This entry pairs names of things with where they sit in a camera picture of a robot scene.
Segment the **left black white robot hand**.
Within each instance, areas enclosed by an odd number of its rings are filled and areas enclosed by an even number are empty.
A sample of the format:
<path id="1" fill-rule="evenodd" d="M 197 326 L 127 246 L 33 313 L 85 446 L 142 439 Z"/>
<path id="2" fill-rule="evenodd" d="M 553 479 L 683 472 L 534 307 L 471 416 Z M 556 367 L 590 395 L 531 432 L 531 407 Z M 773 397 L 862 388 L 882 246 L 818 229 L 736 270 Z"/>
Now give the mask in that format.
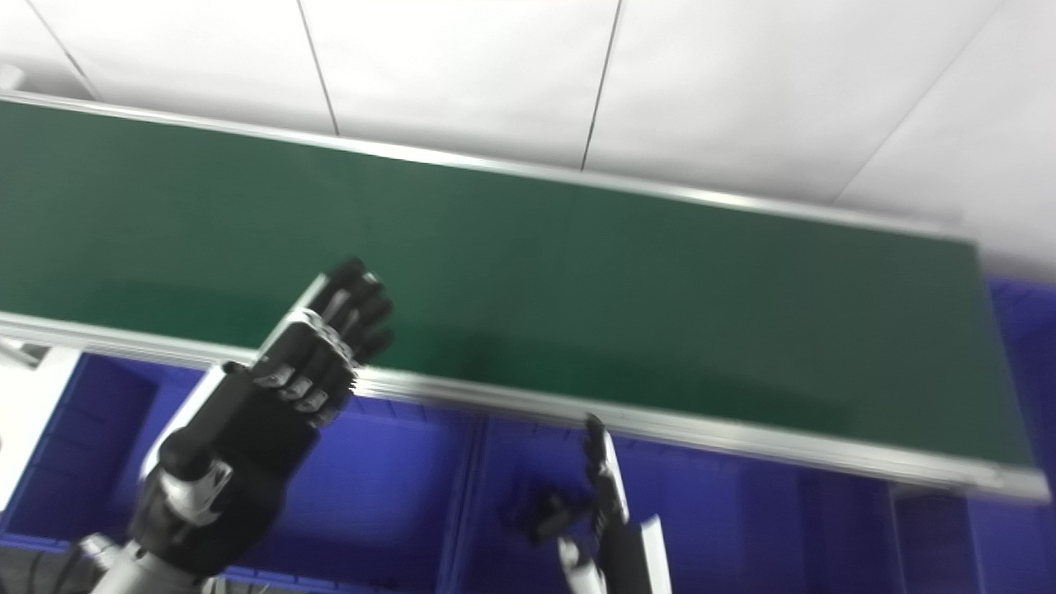
<path id="1" fill-rule="evenodd" d="M 295 474 L 391 345 L 393 304 L 352 258 L 321 274 L 250 365 L 223 361 L 185 425 L 161 443 L 128 531 L 137 552 L 211 578 L 263 538 Z"/>

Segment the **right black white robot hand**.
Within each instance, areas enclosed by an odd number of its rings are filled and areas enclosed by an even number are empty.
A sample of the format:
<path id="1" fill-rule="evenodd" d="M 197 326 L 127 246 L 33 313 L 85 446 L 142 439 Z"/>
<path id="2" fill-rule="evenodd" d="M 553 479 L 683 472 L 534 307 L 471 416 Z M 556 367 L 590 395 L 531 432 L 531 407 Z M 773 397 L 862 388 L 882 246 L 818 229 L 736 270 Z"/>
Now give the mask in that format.
<path id="1" fill-rule="evenodd" d="M 633 522 L 615 442 L 595 414 L 584 421 L 590 497 L 540 494 L 524 527 L 533 545 L 553 541 L 570 593 L 672 593 L 660 516 Z"/>

